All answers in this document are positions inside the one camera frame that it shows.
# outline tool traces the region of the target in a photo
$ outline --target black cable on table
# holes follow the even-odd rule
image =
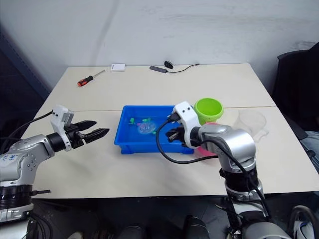
[[[158,149],[160,151],[160,153],[170,162],[172,163],[178,163],[178,164],[190,164],[190,163],[196,163],[196,162],[200,162],[203,160],[207,160],[207,159],[211,159],[211,158],[218,158],[217,155],[214,156],[207,156],[207,157],[202,157],[202,158],[197,158],[197,159],[193,159],[193,160],[189,160],[189,161],[178,161],[175,159],[172,159],[171,157],[169,157],[167,154],[165,154],[165,152],[163,151],[163,149],[161,148],[160,145],[160,130],[169,122],[171,122],[170,120],[166,120],[157,130],[156,130],[156,144],[158,146]]]
[[[199,63],[194,64],[194,65],[187,66],[184,70],[181,70],[181,71],[166,71],[166,72],[167,72],[167,73],[179,73],[179,72],[186,71],[189,67],[198,66],[198,65],[199,65]]]

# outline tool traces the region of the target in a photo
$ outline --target small toy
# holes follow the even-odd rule
[[[147,118],[147,119],[142,119],[143,122],[150,122],[151,118]]]
[[[130,118],[130,123],[129,124],[135,124],[134,121],[135,121],[134,118]]]

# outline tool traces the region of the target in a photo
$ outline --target green plastic cup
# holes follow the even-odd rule
[[[218,100],[203,98],[196,102],[194,110],[198,115],[201,125],[216,122],[224,113],[224,107]]]

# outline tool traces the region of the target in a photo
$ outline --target clear plastic cup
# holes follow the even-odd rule
[[[233,128],[245,130],[255,142],[259,142],[269,133],[265,128],[266,124],[267,120],[262,113],[256,110],[240,110]]]

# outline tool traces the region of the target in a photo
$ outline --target blue bin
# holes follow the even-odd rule
[[[116,132],[114,144],[121,148],[121,154],[159,152],[154,134],[141,134],[136,123],[143,119],[151,119],[156,129],[165,122],[174,106],[124,106]],[[178,127],[178,123],[169,123],[161,129],[159,141],[164,152],[192,154],[194,150],[181,146],[181,142],[170,143],[165,135],[172,128]]]

